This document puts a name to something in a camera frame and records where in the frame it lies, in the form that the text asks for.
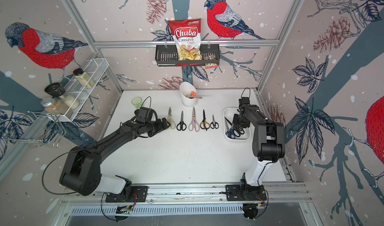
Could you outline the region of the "small black scissors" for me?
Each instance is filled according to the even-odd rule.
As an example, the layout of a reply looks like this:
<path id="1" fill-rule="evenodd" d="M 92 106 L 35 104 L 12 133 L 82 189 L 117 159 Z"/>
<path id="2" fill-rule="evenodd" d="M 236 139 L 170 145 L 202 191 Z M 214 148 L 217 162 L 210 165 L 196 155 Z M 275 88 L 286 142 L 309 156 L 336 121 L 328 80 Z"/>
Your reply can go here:
<path id="1" fill-rule="evenodd" d="M 184 122 L 184 112 L 182 111 L 181 113 L 181 119 L 180 119 L 180 122 L 177 124 L 177 127 L 176 129 L 178 131 L 185 131 L 187 129 L 187 125 L 185 124 Z"/>

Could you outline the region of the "large all-black scissors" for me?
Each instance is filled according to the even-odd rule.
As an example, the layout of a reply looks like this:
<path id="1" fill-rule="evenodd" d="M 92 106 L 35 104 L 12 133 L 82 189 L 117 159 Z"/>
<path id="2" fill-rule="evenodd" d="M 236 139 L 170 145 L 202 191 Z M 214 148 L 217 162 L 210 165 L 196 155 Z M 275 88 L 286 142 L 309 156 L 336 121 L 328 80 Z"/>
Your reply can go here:
<path id="1" fill-rule="evenodd" d="M 239 138 L 241 135 L 245 134 L 245 131 L 243 130 L 243 128 L 239 128 L 239 127 L 234 126 L 234 124 L 232 124 L 227 118 L 225 118 L 225 120 L 227 121 L 227 123 L 229 123 L 231 128 L 234 129 L 234 133 L 235 133 L 236 138 Z"/>

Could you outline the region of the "cream kitchen scissors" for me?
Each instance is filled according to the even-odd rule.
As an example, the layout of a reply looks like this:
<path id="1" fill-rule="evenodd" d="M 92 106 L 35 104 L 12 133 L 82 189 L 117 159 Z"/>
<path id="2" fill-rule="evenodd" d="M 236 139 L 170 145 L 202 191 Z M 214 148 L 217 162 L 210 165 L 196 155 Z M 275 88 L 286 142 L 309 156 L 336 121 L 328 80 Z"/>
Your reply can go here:
<path id="1" fill-rule="evenodd" d="M 175 123 L 175 121 L 173 120 L 173 117 L 172 117 L 172 109 L 171 109 L 171 107 L 169 107 L 167 121 L 170 124 L 170 129 L 174 130 L 176 128 L 176 123 Z"/>

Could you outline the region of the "black funnel jar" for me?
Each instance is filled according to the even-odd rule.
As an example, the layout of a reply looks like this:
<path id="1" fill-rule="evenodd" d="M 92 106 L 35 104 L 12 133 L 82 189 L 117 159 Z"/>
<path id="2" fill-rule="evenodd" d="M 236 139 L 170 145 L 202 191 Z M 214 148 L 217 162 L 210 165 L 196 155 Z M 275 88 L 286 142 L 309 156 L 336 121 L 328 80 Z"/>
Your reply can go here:
<path id="1" fill-rule="evenodd" d="M 59 82 L 55 82 L 46 86 L 44 91 L 54 99 L 61 101 L 71 110 L 78 108 L 80 105 L 80 102 L 74 96 L 68 94 L 65 88 Z"/>

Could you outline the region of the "black handled scissors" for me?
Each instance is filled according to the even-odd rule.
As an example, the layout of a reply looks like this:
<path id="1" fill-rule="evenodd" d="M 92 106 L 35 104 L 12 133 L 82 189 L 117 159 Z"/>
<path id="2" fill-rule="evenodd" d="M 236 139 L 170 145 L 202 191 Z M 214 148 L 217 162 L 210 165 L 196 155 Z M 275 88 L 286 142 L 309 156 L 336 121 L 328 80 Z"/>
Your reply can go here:
<path id="1" fill-rule="evenodd" d="M 218 129 L 219 128 L 219 124 L 218 124 L 218 122 L 216 122 L 214 115 L 212 115 L 212 119 L 213 120 L 210 123 L 210 128 L 211 129 Z"/>

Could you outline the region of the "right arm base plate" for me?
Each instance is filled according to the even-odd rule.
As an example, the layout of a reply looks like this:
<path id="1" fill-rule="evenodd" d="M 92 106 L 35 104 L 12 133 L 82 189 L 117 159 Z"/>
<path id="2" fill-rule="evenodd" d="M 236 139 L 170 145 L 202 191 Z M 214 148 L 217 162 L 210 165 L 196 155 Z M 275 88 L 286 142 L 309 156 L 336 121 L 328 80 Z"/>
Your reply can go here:
<path id="1" fill-rule="evenodd" d="M 261 201 L 267 200 L 267 193 L 264 186 L 246 186 L 241 189 L 240 185 L 226 185 L 222 194 L 226 195 L 227 201 Z"/>

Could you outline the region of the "white utensil holder cup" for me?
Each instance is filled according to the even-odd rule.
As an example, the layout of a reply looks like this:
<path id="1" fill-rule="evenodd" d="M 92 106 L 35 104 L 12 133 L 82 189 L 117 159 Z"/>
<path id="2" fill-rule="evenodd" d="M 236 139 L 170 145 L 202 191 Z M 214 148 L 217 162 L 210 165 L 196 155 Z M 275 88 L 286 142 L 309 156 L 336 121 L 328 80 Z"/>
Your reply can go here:
<path id="1" fill-rule="evenodd" d="M 197 95 L 197 90 L 192 84 L 190 84 L 189 82 L 183 82 L 182 84 L 180 84 L 179 92 L 181 94 L 181 100 L 184 106 L 193 107 L 197 104 L 197 99 L 192 98 L 192 94 L 194 96 Z"/>

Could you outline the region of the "small snack packet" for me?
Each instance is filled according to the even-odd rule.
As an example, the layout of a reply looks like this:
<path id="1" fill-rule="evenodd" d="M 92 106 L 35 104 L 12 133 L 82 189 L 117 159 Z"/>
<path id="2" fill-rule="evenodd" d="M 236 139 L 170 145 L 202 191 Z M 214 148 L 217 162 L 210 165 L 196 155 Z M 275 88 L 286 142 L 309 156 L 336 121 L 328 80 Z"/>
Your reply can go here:
<path id="1" fill-rule="evenodd" d="M 218 64 L 216 63 L 216 56 L 214 54 L 204 56 L 203 59 L 208 60 L 210 62 L 205 64 L 205 69 L 212 69 L 218 67 Z"/>

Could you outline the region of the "yellow black scissors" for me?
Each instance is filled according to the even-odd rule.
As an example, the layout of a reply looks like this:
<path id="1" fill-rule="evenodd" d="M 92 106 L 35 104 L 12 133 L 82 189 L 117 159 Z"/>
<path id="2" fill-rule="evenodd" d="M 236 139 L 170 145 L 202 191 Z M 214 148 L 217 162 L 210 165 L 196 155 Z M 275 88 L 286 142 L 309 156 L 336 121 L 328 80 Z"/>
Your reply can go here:
<path id="1" fill-rule="evenodd" d="M 208 129 L 210 129 L 210 124 L 207 122 L 207 118 L 206 118 L 206 113 L 205 113 L 205 110 L 203 110 L 203 120 L 202 122 L 200 123 L 200 128 L 202 130 L 205 130 L 207 131 Z"/>

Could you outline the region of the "red Chuba chips bag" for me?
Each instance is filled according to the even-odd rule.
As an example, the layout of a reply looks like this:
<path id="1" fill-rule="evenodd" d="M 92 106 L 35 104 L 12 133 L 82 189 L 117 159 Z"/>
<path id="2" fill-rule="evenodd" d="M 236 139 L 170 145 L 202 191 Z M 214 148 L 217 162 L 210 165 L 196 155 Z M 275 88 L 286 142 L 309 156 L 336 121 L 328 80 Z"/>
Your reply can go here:
<path id="1" fill-rule="evenodd" d="M 169 21 L 179 60 L 202 60 L 201 19 Z"/>

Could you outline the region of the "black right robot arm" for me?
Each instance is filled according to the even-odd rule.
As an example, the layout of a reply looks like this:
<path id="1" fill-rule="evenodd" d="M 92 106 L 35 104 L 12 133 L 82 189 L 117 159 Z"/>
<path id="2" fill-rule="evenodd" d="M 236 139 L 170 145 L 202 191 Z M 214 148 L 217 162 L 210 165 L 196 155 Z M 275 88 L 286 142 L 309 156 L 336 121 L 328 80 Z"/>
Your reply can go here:
<path id="1" fill-rule="evenodd" d="M 285 156 L 285 127 L 268 119 L 258 106 L 251 104 L 239 106 L 238 119 L 241 126 L 254 126 L 252 151 L 256 157 L 240 180 L 240 192 L 259 191 L 270 167 Z"/>

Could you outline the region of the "spice jar silver lid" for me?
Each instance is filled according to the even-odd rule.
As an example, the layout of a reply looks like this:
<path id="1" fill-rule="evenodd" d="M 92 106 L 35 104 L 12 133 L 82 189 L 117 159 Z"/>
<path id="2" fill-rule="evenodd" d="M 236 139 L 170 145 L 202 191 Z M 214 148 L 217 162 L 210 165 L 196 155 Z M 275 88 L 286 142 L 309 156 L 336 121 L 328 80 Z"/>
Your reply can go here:
<path id="1" fill-rule="evenodd" d="M 69 110 L 64 103 L 53 98 L 43 98 L 41 105 L 45 108 L 46 112 L 55 115 L 65 115 Z"/>

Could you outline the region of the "blue handled scissors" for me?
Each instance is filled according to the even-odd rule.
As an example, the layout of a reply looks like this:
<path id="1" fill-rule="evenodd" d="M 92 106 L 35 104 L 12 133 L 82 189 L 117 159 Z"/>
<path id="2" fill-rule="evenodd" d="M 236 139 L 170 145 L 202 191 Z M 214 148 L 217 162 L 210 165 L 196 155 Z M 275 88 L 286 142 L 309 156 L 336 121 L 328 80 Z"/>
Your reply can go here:
<path id="1" fill-rule="evenodd" d="M 227 136 L 229 139 L 235 139 L 236 136 L 235 136 L 235 133 L 234 133 L 234 129 L 233 129 L 233 128 L 229 128 L 229 129 L 226 131 L 226 136 Z"/>

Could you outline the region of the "green plastic cup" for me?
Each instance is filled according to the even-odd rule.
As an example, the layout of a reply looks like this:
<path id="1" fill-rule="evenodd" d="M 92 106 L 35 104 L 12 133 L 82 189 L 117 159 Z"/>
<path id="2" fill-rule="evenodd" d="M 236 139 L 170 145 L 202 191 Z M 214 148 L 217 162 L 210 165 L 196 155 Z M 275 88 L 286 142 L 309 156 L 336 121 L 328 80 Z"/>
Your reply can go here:
<path id="1" fill-rule="evenodd" d="M 140 109 L 143 104 L 143 99 L 137 96 L 132 99 L 131 103 L 135 107 L 135 109 Z"/>

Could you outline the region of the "pink kitchen scissors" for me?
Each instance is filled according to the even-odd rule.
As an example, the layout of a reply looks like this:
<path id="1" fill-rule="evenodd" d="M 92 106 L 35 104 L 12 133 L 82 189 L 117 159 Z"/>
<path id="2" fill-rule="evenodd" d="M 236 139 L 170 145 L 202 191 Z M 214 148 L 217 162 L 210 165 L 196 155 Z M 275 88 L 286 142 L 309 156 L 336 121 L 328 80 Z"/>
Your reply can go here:
<path id="1" fill-rule="evenodd" d="M 195 107 L 193 107 L 193 110 L 192 110 L 192 120 L 191 120 L 191 123 L 189 124 L 188 129 L 190 132 L 192 132 L 192 131 L 199 132 L 200 131 L 200 126 L 199 126 L 197 119 L 196 119 Z"/>

